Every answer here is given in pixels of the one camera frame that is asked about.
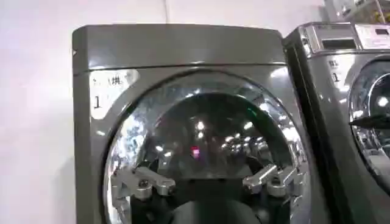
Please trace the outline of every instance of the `front-load washer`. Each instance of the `front-load washer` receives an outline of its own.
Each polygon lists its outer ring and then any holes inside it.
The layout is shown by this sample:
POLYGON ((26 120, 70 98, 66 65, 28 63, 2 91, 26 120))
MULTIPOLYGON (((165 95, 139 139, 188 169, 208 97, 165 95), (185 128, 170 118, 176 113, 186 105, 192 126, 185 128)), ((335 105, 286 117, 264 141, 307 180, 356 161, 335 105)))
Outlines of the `front-load washer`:
POLYGON ((73 34, 77 223, 328 223, 280 34, 73 34))
POLYGON ((390 27, 311 23, 285 47, 340 219, 390 223, 390 27))

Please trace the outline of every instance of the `metal bracket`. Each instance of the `metal bracket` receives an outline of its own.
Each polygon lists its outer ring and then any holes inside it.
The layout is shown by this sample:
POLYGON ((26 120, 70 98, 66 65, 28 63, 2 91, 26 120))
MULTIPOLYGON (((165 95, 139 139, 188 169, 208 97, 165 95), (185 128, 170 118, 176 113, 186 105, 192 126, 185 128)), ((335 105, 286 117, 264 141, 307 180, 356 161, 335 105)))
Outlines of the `metal bracket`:
POLYGON ((176 183, 174 180, 163 177, 147 167, 137 169, 123 168, 116 171, 112 176, 113 206, 120 206, 121 200, 133 195, 139 200, 147 200, 152 196, 152 187, 157 193, 169 195, 176 183))
POLYGON ((272 181, 267 183, 268 193, 274 197, 284 197, 288 193, 288 186, 297 178, 297 169, 288 166, 279 171, 272 181))
POLYGON ((148 180, 136 176, 131 169, 121 169, 112 176, 112 196, 115 199, 134 195, 139 200, 152 196, 152 185, 148 180))
POLYGON ((277 166, 269 164, 255 175, 243 179, 243 186, 250 190, 251 194, 261 191, 263 185, 267 185, 268 193, 274 197, 284 197, 286 194, 298 197, 303 191, 303 173, 298 173, 293 166, 288 166, 278 171, 277 166))
POLYGON ((147 167, 139 167, 135 170, 135 174, 145 180, 152 183, 153 187, 157 190, 157 193, 162 196, 167 196, 176 186, 173 179, 161 176, 148 169, 147 167))
POLYGON ((243 179, 243 186, 247 187, 252 194, 261 191, 264 184, 270 181, 277 174, 277 166, 269 164, 251 177, 243 179))

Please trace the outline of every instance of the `machine top panel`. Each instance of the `machine top panel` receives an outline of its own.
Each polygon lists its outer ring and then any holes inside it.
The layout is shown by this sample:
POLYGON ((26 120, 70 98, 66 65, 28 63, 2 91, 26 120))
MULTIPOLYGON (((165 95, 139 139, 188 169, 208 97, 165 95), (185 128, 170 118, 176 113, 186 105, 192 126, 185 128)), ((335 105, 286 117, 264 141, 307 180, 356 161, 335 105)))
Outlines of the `machine top panel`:
POLYGON ((310 23, 298 28, 307 55, 334 51, 390 51, 390 26, 310 23))
POLYGON ((73 33, 74 74, 115 68, 285 64, 278 31, 193 24, 85 26, 73 33))

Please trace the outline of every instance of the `red light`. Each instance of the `red light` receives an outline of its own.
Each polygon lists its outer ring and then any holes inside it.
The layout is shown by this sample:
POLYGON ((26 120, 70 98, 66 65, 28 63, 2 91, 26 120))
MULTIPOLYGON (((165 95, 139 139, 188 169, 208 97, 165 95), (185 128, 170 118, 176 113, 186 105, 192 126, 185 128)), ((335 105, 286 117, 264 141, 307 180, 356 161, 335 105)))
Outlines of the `red light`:
POLYGON ((191 147, 191 152, 194 158, 198 159, 200 155, 200 150, 198 146, 192 146, 191 147))

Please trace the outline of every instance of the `white wall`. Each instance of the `white wall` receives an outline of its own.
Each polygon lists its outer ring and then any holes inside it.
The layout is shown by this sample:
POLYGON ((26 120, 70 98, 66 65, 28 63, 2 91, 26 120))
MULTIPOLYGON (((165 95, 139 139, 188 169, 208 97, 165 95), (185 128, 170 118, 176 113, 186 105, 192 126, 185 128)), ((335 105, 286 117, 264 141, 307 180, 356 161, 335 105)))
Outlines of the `white wall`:
MULTIPOLYGON (((321 0, 168 0, 171 23, 279 29, 319 21, 321 0)), ((0 223, 72 224, 71 32, 165 23, 162 0, 0 2, 0 223)))

